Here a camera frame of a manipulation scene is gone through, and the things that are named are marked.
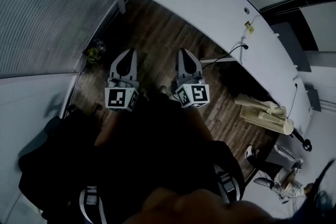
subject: curved desk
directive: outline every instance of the curved desk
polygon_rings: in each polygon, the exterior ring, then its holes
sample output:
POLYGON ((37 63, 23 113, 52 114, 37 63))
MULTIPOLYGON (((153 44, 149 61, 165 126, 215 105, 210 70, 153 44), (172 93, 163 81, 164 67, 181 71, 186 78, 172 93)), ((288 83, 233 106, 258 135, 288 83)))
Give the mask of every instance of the curved desk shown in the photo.
MULTIPOLYGON (((290 119, 304 135, 311 117, 310 102, 298 72, 285 48, 266 21, 247 0, 153 0, 179 15, 203 32, 225 51, 240 44, 242 36, 249 46, 247 57, 240 63, 280 105, 292 106, 295 83, 298 85, 290 119), (250 21, 254 32, 246 30, 250 21)), ((118 0, 121 13, 125 12, 123 0, 118 0)), ((240 62, 240 49, 232 53, 240 62)))

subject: dark wood flooring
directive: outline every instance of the dark wood flooring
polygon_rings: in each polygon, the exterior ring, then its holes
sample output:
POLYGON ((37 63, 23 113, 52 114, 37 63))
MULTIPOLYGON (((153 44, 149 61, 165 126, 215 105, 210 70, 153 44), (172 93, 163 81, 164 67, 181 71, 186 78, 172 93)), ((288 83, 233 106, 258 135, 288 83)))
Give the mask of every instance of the dark wood flooring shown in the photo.
MULTIPOLYGON (((197 57, 225 53, 219 46, 192 25, 151 0, 129 0, 127 12, 119 14, 101 34, 107 54, 101 64, 87 64, 80 75, 72 103, 91 114, 97 104, 103 109, 95 113, 100 125, 113 112, 104 108, 104 88, 110 65, 127 48, 138 52, 138 81, 141 87, 170 86, 175 77, 175 57, 180 47, 197 57)), ((227 87, 220 81, 218 63, 204 69, 209 84, 211 102, 200 108, 201 115, 215 140, 227 143, 239 161, 245 179, 253 168, 244 159, 249 144, 260 148, 260 157, 266 157, 273 147, 277 133, 246 123, 239 117, 240 106, 234 103, 227 87)))

